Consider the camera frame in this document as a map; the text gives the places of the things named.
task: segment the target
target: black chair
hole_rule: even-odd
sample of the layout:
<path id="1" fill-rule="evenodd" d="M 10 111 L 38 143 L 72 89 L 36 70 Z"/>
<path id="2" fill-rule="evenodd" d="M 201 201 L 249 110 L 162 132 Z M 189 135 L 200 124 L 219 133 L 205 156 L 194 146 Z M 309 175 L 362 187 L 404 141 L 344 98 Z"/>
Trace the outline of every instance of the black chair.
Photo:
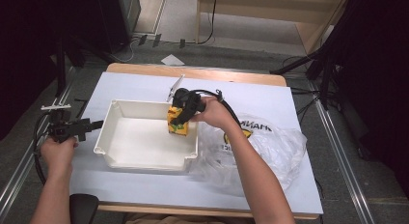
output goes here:
<path id="1" fill-rule="evenodd" d="M 72 194 L 69 196 L 69 217 L 71 224 L 93 223 L 99 200 L 90 194 Z"/>

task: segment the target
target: clear plastic bag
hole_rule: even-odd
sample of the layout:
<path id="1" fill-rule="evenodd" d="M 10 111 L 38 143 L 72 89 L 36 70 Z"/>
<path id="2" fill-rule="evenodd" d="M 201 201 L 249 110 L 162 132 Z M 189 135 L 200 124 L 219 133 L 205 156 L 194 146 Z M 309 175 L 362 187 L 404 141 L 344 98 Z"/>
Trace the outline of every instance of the clear plastic bag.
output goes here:
<path id="1" fill-rule="evenodd" d="M 243 114 L 238 119 L 249 142 L 276 174 L 283 190 L 288 189 L 299 175 L 307 138 L 297 129 L 278 128 L 259 117 Z M 199 147 L 199 157 L 190 172 L 230 192 L 242 191 L 232 147 L 224 131 L 202 123 Z"/>

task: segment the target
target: forearm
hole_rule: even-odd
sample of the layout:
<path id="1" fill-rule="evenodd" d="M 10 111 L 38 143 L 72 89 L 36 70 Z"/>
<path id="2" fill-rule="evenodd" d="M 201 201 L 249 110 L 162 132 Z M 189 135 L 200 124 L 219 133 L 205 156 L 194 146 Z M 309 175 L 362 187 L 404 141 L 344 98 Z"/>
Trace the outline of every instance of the forearm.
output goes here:
<path id="1" fill-rule="evenodd" d="M 47 180 L 30 223 L 70 223 L 69 177 Z"/>
<path id="2" fill-rule="evenodd" d="M 256 222 L 294 223 L 279 181 L 241 128 L 236 124 L 229 125 L 225 132 L 231 141 L 246 199 Z"/>

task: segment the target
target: wooden table frame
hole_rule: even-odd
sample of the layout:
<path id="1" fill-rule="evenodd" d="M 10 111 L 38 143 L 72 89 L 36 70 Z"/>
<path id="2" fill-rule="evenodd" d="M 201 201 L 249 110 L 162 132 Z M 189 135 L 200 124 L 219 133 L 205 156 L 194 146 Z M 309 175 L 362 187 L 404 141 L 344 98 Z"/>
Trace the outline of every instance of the wooden table frame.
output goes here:
<path id="1" fill-rule="evenodd" d="M 280 75 L 255 74 L 247 72 L 236 72 L 228 70 L 212 69 L 192 69 L 185 67 L 166 67 L 157 65 L 128 65 L 111 64 L 108 66 L 108 72 L 134 73 L 143 75 L 172 76 L 180 77 L 185 74 L 186 78 L 220 80 L 241 83 L 253 83 L 272 86 L 286 86 L 286 80 Z M 209 216 L 230 216 L 230 217 L 252 217 L 247 210 L 218 210 L 218 209 L 188 209 L 186 207 L 157 207 L 152 205 L 135 204 L 112 204 L 100 203 L 99 210 L 125 211 L 125 212 L 144 212 L 144 213 L 167 213 L 167 214 L 190 214 L 190 215 L 209 215 Z M 298 219 L 316 219 L 318 215 L 307 213 L 294 213 Z"/>

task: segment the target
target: yellow printed logo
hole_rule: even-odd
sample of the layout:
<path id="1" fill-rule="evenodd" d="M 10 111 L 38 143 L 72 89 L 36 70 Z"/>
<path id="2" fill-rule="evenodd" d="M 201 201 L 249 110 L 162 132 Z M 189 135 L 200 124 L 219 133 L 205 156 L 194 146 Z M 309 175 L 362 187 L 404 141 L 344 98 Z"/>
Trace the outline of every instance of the yellow printed logo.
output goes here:
<path id="1" fill-rule="evenodd" d="M 244 133 L 244 135 L 247 137 L 247 139 L 250 138 L 250 136 L 251 136 L 252 133 L 253 133 L 253 131 L 248 130 L 248 129 L 243 129 L 243 128 L 242 128 L 241 130 L 243 131 L 243 133 Z M 224 138 L 224 140 L 225 140 L 225 144 L 230 144 L 229 137 L 228 137 L 228 135 L 227 135 L 226 133 L 223 135 L 223 138 Z"/>

